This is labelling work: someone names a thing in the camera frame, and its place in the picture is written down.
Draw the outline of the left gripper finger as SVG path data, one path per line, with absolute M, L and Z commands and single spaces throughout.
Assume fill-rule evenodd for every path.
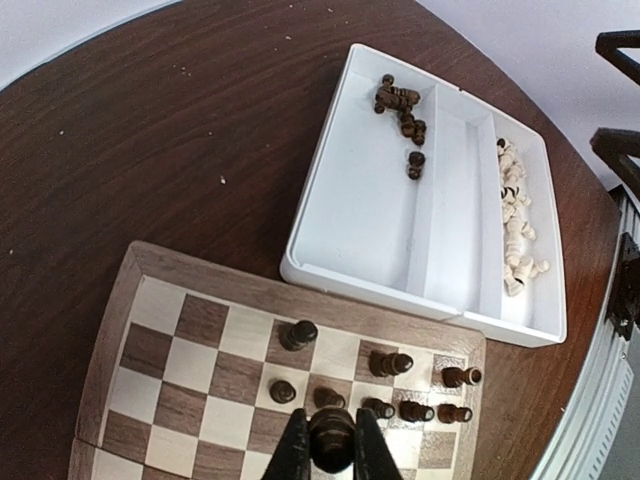
M 354 479 L 402 480 L 372 410 L 357 410 L 354 442 Z
M 309 480 L 310 478 L 309 422 L 305 410 L 298 408 L 290 415 L 262 479 Z

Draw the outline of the dark chess pawn piece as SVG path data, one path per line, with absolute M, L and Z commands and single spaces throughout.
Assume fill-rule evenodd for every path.
M 443 424 L 467 423 L 473 418 L 473 411 L 464 406 L 440 404 L 437 408 L 438 420 Z

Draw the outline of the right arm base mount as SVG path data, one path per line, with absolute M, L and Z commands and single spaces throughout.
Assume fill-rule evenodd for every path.
M 639 247 L 628 232 L 621 236 L 606 318 L 626 341 L 639 326 Z

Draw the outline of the dark chess rook piece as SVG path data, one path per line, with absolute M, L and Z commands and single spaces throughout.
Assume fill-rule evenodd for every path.
M 483 378 L 482 371 L 477 367 L 462 369 L 447 367 L 441 370 L 442 383 L 447 388 L 458 388 L 462 385 L 479 385 Z

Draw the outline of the dark chess queen piece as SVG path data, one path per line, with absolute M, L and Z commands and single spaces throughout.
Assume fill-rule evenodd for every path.
M 310 455 L 320 470 L 337 474 L 353 462 L 355 423 L 347 410 L 325 407 L 309 420 Z

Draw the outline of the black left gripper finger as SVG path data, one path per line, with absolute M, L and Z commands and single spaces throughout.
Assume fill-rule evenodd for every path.
M 638 50 L 640 30 L 602 32 L 596 38 L 595 51 L 635 84 L 640 82 L 639 61 L 624 52 Z
M 639 133 L 632 130 L 598 128 L 590 140 L 592 151 L 639 198 Z

